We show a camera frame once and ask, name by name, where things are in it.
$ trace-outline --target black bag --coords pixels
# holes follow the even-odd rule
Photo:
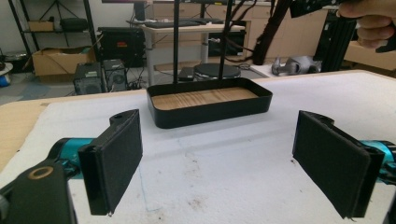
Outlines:
[[[81,32],[88,29],[88,22],[81,18],[61,19],[61,26],[64,31]]]

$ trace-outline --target cardboard box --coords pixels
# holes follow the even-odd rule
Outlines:
[[[52,21],[28,21],[30,31],[53,31]]]
[[[79,63],[96,62],[91,46],[64,49],[42,49],[33,54],[35,75],[72,77]]]

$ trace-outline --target finger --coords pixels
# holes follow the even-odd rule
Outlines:
[[[373,29],[390,25],[392,19],[385,16],[365,16],[358,20],[362,28]]]
[[[367,49],[378,49],[379,47],[386,46],[388,40],[364,40],[359,39],[358,43]]]
[[[338,8],[343,17],[358,18],[366,15],[383,15],[396,17],[396,2],[394,0],[362,0],[345,2]]]
[[[359,28],[357,31],[358,36],[365,40],[386,40],[394,33],[393,28],[389,26],[374,29]]]

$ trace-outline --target black tray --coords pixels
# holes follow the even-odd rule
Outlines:
[[[273,95],[243,77],[156,85],[148,87],[147,93],[150,113],[163,129],[264,113]]]

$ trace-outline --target table surface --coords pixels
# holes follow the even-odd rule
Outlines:
[[[375,185],[366,218],[341,219],[291,149],[300,109],[357,139],[396,142],[396,80],[352,71],[255,81],[274,93],[268,112],[172,130],[155,127],[145,91],[2,105],[0,188],[60,138],[96,136],[110,116],[138,108],[144,156],[130,187],[113,217],[93,217],[83,182],[70,180],[79,222],[382,223],[393,186]]]

